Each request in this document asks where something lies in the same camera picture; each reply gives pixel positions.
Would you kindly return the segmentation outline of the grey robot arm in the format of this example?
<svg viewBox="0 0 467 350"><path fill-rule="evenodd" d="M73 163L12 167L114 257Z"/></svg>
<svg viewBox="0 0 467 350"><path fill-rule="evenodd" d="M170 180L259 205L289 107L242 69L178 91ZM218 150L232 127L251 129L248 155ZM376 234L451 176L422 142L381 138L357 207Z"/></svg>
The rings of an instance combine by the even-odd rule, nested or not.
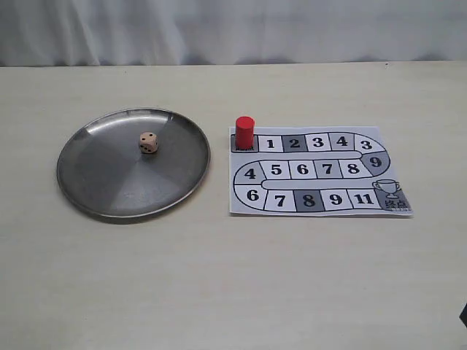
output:
<svg viewBox="0 0 467 350"><path fill-rule="evenodd" d="M463 310L459 315L459 319L463 323L463 325L467 327L467 305L463 307Z"/></svg>

